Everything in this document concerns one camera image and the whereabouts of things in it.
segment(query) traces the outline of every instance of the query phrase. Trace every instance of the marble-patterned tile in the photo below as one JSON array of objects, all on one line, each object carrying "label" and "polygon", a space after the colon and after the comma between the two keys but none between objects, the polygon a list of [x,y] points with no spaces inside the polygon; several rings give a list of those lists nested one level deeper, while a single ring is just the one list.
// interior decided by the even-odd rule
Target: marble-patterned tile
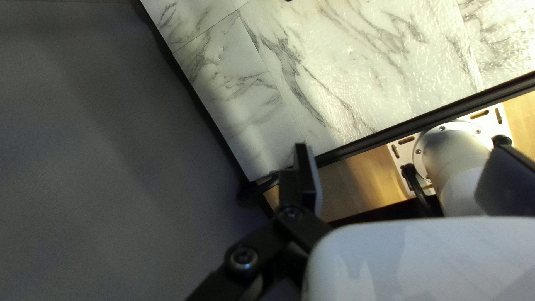
[{"label": "marble-patterned tile", "polygon": [[291,164],[303,137],[237,12],[174,56],[250,180]]},{"label": "marble-patterned tile", "polygon": [[244,6],[245,4],[247,4],[247,2],[251,0],[231,0],[231,1],[232,1],[232,4],[234,4],[234,7],[236,9],[239,9],[240,7]]},{"label": "marble-patterned tile", "polygon": [[235,11],[231,0],[141,0],[172,52]]},{"label": "marble-patterned tile", "polygon": [[482,88],[456,0],[251,0],[238,11],[315,154]]},{"label": "marble-patterned tile", "polygon": [[535,1],[460,0],[484,88],[535,70]]}]

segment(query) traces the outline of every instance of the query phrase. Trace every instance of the gray wall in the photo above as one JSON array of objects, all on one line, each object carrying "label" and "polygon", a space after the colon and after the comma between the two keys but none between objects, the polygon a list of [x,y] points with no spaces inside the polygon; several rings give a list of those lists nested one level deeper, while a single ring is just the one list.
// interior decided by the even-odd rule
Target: gray wall
[{"label": "gray wall", "polygon": [[0,0],[0,300],[182,300],[266,221],[136,6]]}]

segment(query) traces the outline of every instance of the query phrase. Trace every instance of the mounting plate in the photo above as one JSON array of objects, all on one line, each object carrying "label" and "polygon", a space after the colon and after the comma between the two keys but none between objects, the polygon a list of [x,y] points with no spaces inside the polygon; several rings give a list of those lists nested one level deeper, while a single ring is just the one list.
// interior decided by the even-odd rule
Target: mounting plate
[{"label": "mounting plate", "polygon": [[[495,135],[502,134],[512,139],[511,130],[509,129],[509,123],[507,122],[507,117],[503,110],[503,104],[501,103],[495,104],[483,110],[479,110],[475,113],[465,115],[454,121],[465,121],[465,122],[472,123],[473,125],[470,125],[470,127],[474,127],[474,129],[477,129],[477,128],[481,129],[481,133],[483,134],[482,137],[483,136],[494,137]],[[427,131],[437,130],[439,127],[440,126],[436,126]],[[392,160],[394,160],[394,164],[398,168],[398,175],[402,179],[401,182],[403,183],[403,186],[405,187],[405,190],[408,193],[408,195],[415,195],[415,194],[409,188],[407,181],[401,175],[400,167],[402,165],[409,164],[409,163],[412,163],[415,165],[416,170],[418,171],[418,175],[417,175],[418,181],[420,185],[422,186],[422,188],[424,188],[425,193],[428,195],[435,194],[435,191],[432,188],[431,181],[425,178],[427,174],[422,171],[422,170],[425,171],[425,168],[421,166],[420,164],[421,162],[415,162],[414,160],[414,155],[416,154],[416,150],[418,149],[416,145],[420,139],[420,136],[426,133],[427,131],[416,133],[414,135],[410,135],[410,136],[404,137],[403,139],[390,142],[387,144],[388,150],[390,152],[390,156],[392,157]]]}]

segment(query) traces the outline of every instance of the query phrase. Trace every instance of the black bracket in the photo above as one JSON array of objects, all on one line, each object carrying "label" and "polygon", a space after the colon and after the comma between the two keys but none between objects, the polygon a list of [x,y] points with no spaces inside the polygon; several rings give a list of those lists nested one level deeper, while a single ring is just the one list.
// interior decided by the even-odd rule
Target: black bracket
[{"label": "black bracket", "polygon": [[280,205],[271,221],[231,246],[187,301],[257,300],[286,277],[301,287],[308,254],[333,229],[314,213],[320,187],[311,158],[305,144],[295,145],[293,167],[279,171]]}]

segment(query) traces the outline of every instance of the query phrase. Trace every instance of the metal cylinder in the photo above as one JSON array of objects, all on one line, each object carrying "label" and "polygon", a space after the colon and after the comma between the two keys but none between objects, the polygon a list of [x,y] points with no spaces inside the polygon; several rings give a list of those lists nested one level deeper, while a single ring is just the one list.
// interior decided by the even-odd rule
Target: metal cylinder
[{"label": "metal cylinder", "polygon": [[420,160],[437,192],[444,215],[483,215],[474,192],[492,140],[471,123],[454,123],[421,136],[417,143],[418,149],[422,150]]}]

